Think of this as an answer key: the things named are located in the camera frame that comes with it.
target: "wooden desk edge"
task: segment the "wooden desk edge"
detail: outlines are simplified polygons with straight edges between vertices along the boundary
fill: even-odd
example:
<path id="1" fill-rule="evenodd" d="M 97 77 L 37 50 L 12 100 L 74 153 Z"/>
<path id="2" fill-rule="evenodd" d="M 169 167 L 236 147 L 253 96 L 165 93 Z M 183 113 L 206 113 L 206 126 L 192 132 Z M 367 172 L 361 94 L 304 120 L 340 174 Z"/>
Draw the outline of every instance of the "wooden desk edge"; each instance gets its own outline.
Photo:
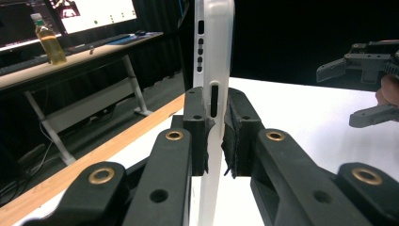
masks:
<path id="1" fill-rule="evenodd" d="M 169 116 L 181 110 L 184 106 L 184 94 L 156 110 L 142 121 L 132 125 L 122 133 L 108 140 L 76 160 L 67 168 L 62 169 L 44 182 L 26 191 L 23 195 L 0 208 L 2 225 L 12 225 L 30 214 L 42 204 L 51 200 L 55 195 L 65 190 L 79 173 L 86 167 L 109 159 L 127 145 L 149 132 L 153 127 L 166 120 Z"/>

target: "white smartphone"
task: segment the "white smartphone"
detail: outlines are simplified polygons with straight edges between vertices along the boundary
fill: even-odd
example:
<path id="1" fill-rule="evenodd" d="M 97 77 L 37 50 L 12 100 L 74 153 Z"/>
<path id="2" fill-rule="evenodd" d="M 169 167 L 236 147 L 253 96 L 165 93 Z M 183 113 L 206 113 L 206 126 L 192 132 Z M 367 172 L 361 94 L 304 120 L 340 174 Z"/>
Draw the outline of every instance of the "white smartphone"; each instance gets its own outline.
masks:
<path id="1" fill-rule="evenodd" d="M 195 23 L 193 87 L 203 87 L 207 119 L 215 122 L 208 137 L 209 173 L 201 178 L 198 225 L 213 225 L 231 73 L 234 1 L 196 0 Z"/>

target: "bottle cap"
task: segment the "bottle cap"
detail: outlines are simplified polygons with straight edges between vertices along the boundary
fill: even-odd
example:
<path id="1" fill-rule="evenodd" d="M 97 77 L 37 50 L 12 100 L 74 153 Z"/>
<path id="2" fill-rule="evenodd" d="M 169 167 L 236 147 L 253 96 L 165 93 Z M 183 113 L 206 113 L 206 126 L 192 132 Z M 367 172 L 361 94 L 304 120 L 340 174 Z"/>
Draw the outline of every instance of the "bottle cap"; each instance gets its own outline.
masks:
<path id="1" fill-rule="evenodd" d="M 41 14 L 40 13 L 35 13 L 35 14 L 31 14 L 30 18 L 32 18 L 34 21 L 38 21 L 41 20 Z"/>

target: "yellow liquid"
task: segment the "yellow liquid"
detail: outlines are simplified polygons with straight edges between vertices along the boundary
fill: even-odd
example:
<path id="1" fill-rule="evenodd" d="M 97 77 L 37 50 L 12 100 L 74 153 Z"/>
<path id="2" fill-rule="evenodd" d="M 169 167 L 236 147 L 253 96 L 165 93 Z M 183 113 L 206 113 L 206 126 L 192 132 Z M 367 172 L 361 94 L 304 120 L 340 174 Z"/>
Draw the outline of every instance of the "yellow liquid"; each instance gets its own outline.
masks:
<path id="1" fill-rule="evenodd" d="M 64 51 L 51 30 L 41 30 L 37 35 L 44 51 L 53 65 L 67 62 Z"/>

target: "screw hole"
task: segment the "screw hole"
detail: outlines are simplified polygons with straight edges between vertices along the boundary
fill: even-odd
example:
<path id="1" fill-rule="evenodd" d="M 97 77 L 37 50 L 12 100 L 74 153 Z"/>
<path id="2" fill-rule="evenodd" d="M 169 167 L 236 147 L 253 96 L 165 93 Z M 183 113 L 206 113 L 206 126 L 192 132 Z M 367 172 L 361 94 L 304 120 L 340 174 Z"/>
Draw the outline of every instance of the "screw hole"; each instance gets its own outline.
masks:
<path id="1" fill-rule="evenodd" d="M 110 181 L 115 175 L 112 168 L 100 168 L 94 170 L 89 176 L 88 181 L 93 185 L 100 185 Z"/>
<path id="2" fill-rule="evenodd" d="M 285 139 L 285 135 L 278 133 L 278 132 L 269 132 L 266 134 L 266 136 L 269 139 L 276 140 L 276 141 L 282 141 Z"/>
<path id="3" fill-rule="evenodd" d="M 168 193 L 163 189 L 156 189 L 150 195 L 150 200 L 159 203 L 168 199 Z"/>
<path id="4" fill-rule="evenodd" d="M 183 133 L 179 131 L 171 131 L 166 134 L 166 137 L 169 140 L 179 140 L 183 138 Z"/>
<path id="5" fill-rule="evenodd" d="M 366 168 L 355 168 L 352 169 L 352 174 L 355 176 L 356 179 L 372 185 L 372 186 L 379 186 L 382 184 L 382 178 L 375 173 Z"/>
<path id="6" fill-rule="evenodd" d="M 326 192 L 321 190 L 316 190 L 313 192 L 313 197 L 320 203 L 332 203 L 332 198 Z"/>

